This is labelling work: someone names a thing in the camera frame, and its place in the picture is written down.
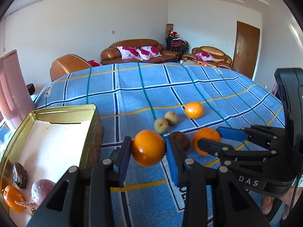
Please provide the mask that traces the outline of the person's hand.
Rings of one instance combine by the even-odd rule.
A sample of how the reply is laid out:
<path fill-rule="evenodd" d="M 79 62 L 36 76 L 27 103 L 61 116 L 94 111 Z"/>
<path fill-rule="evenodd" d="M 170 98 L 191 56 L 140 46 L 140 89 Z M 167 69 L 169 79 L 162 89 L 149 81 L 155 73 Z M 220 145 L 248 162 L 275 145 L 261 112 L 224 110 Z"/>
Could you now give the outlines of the person's hand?
<path fill-rule="evenodd" d="M 284 211 L 284 213 L 282 215 L 283 220 L 285 220 L 287 218 L 287 216 L 290 212 L 290 205 L 291 205 L 293 192 L 294 192 L 294 187 L 290 187 L 290 189 L 288 190 L 288 192 L 286 194 L 279 197 L 279 199 L 287 205 L 286 210 Z M 296 195 L 295 195 L 294 204 L 299 199 L 301 193 L 302 193 L 302 187 L 298 187 L 297 191 L 296 191 Z M 262 195 L 260 204 L 261 204 L 261 210 L 262 210 L 263 214 L 266 214 L 266 215 L 269 214 L 269 212 L 271 211 L 272 206 L 273 206 L 273 200 L 274 200 L 273 197 Z"/>

